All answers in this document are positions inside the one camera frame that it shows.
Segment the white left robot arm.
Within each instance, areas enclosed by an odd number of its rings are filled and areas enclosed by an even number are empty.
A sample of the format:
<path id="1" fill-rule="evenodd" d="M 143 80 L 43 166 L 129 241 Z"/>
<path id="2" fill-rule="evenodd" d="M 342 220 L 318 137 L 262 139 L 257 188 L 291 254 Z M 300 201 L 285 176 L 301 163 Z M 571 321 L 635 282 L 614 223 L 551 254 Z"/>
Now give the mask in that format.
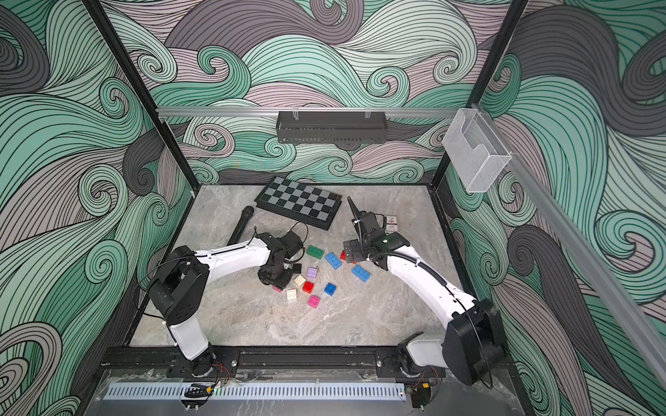
<path id="1" fill-rule="evenodd" d="M 295 232 L 283 237 L 260 233 L 246 242 L 210 251 L 180 246 L 158 267 L 147 294 L 185 359 L 211 366 L 213 350 L 198 317 L 208 284 L 257 268 L 262 284 L 285 289 L 293 277 L 286 265 L 303 249 L 303 240 Z"/>

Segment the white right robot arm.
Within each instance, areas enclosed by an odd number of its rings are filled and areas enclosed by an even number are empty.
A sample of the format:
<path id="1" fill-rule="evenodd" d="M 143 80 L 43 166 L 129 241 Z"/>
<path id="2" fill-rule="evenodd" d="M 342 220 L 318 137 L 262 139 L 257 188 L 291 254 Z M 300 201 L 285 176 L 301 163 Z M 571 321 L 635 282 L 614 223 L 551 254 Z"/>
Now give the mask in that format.
<path id="1" fill-rule="evenodd" d="M 386 232 L 372 211 L 351 207 L 357 237 L 343 243 L 346 261 L 370 262 L 407 284 L 433 311 L 442 333 L 418 333 L 398 345 L 402 371 L 447 369 L 472 386 L 493 385 L 492 369 L 506 357 L 501 314 L 489 299 L 479 300 L 459 289 L 425 262 L 403 235 Z"/>

